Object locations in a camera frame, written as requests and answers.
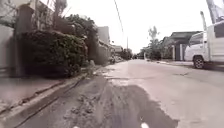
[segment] white car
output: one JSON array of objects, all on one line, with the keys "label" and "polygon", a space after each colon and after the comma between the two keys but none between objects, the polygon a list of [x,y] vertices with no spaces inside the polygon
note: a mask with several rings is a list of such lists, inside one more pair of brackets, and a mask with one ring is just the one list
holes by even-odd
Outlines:
[{"label": "white car", "polygon": [[224,64],[224,21],[208,27],[207,31],[195,34],[185,50],[184,59],[193,61],[195,68],[206,64]]}]

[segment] white sky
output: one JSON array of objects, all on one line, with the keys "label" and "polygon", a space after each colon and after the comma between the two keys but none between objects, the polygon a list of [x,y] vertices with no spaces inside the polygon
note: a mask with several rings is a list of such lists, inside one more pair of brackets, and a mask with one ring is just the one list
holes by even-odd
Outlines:
[{"label": "white sky", "polygon": [[134,53],[149,44],[148,29],[154,25],[162,39],[174,31],[202,30],[200,11],[204,11],[207,25],[211,24],[206,0],[116,0],[123,22],[123,34],[114,0],[67,1],[66,15],[86,15],[98,26],[109,26],[110,39],[117,45],[126,47],[128,36],[129,47]]}]

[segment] street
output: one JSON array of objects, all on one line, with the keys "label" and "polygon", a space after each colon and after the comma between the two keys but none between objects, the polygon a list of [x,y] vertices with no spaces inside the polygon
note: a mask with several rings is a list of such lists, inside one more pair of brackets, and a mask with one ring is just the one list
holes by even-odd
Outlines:
[{"label": "street", "polygon": [[97,70],[18,128],[222,128],[223,83],[224,72],[131,60]]}]

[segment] window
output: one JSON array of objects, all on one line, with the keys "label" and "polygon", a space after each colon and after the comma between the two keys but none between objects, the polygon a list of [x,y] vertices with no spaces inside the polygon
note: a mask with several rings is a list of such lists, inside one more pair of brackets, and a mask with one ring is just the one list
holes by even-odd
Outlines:
[{"label": "window", "polygon": [[224,38],[224,22],[214,26],[215,37]]},{"label": "window", "polygon": [[191,37],[190,45],[202,44],[203,33]]}]

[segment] hedge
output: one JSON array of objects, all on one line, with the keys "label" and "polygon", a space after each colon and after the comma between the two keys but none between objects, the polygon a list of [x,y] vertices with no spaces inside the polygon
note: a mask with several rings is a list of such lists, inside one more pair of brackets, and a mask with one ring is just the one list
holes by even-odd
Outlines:
[{"label": "hedge", "polygon": [[27,75],[70,77],[86,62],[85,43],[71,35],[34,31],[19,35],[21,64]]}]

